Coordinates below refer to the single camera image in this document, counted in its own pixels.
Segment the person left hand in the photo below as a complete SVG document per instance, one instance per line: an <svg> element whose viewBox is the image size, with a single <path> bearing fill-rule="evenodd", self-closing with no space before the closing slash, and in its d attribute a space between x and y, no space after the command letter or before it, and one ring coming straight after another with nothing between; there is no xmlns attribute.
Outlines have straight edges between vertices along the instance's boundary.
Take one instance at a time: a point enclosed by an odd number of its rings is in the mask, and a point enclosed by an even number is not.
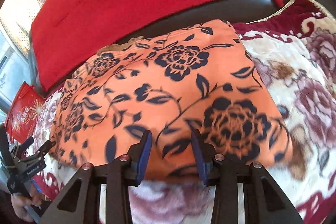
<svg viewBox="0 0 336 224"><path fill-rule="evenodd" d="M28 223L33 223L33 218L29 215L26 207L28 206L41 206L44 195L39 193L33 184L30 186L29 198L21 194L13 194L11 196L11 204L14 209L15 214L21 220Z"/></svg>

